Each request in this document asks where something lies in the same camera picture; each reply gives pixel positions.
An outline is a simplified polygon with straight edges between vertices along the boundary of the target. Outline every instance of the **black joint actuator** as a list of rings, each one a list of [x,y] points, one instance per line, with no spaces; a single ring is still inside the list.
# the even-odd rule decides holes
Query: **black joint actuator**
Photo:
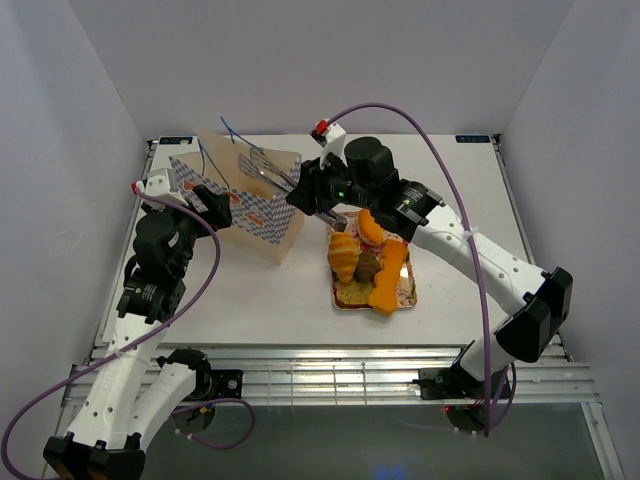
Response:
[[[211,364],[207,356],[194,348],[179,348],[174,350],[169,358],[158,357],[158,365],[179,363],[196,372],[196,388],[189,398],[200,399],[207,395],[211,388]]]
[[[495,334],[505,352],[527,363],[538,361],[569,314],[571,274],[558,267],[544,277],[538,291],[526,296],[526,305]]]
[[[230,198],[226,194],[215,194],[204,185],[193,187],[193,193],[207,207],[206,212],[198,213],[204,221],[213,227],[214,230],[229,228],[233,223],[231,217]],[[200,226],[198,238],[208,235],[206,229]]]
[[[320,159],[304,162],[287,202],[306,215],[326,213],[340,203],[368,208],[383,229],[407,241],[418,225],[426,224],[427,214],[443,204],[421,183],[400,179],[391,150],[377,138],[352,140],[344,155],[346,165],[333,153],[327,154],[322,169]]]

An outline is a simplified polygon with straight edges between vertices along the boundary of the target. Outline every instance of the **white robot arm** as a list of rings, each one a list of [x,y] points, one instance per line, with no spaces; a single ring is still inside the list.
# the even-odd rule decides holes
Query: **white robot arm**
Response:
[[[152,172],[133,188],[188,206],[168,169]],[[194,193],[208,209],[199,212],[200,217],[214,229],[231,225],[228,196],[214,195],[202,186],[194,187]],[[216,398],[206,356],[178,349],[168,359],[159,359],[160,375],[136,400],[166,330],[124,353],[120,349],[173,316],[185,292],[182,279],[195,241],[208,235],[202,225],[177,209],[165,209],[156,202],[144,204],[143,209],[147,215],[136,225],[135,255],[125,267],[114,337],[107,350],[116,358],[99,370],[64,437],[51,437],[44,450],[45,459],[63,479],[139,479],[147,447],[176,406],[185,399]]]
[[[337,135],[331,134],[334,128]],[[491,373],[503,371],[514,360],[536,362],[568,315],[571,275],[562,268],[548,273],[484,235],[465,231],[439,195],[400,178],[391,151],[376,138],[349,142],[343,162],[342,154],[335,153],[342,145],[342,132],[336,123],[324,121],[311,132],[325,147],[323,155],[302,164],[300,180],[287,194],[287,202],[307,215],[330,211],[339,203],[368,208],[382,228],[433,252],[475,282],[467,241],[473,235],[487,293],[507,314],[491,332]],[[331,142],[335,145],[327,148]],[[470,343],[450,369],[421,384],[423,398],[477,396],[487,380],[484,359],[483,342]]]

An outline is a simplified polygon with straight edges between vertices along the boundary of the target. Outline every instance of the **white panel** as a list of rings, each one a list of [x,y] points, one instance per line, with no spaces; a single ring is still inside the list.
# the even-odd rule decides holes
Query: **white panel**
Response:
[[[354,103],[433,133],[501,132],[571,0],[71,0],[146,138],[305,133]],[[351,132],[411,132],[360,114]]]
[[[4,428],[89,351],[144,142],[65,0],[0,2],[0,59]],[[60,399],[34,409],[12,439],[31,475],[42,473]]]
[[[537,260],[575,276],[563,329],[586,359],[626,477],[640,478],[640,3],[577,1],[504,135]]]

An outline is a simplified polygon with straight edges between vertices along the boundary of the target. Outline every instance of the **cable tie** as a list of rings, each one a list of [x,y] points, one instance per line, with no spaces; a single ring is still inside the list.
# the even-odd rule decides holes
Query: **cable tie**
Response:
[[[462,232],[462,238],[464,240],[467,240],[469,237],[473,237],[477,233],[480,233],[478,227],[471,227],[470,230],[465,230],[464,232]]]

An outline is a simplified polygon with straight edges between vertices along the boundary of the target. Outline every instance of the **orange food item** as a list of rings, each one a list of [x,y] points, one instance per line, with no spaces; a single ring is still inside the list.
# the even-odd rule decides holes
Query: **orange food item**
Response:
[[[358,234],[362,241],[369,245],[380,245],[383,240],[383,230],[366,208],[358,213]]]
[[[398,307],[396,286],[400,280],[402,264],[407,258],[407,246],[397,240],[387,240],[382,246],[380,270],[375,278],[373,291],[369,295],[369,305],[385,317],[391,315]]]
[[[358,265],[360,246],[344,232],[334,232],[329,241],[329,265],[342,283],[349,283]]]

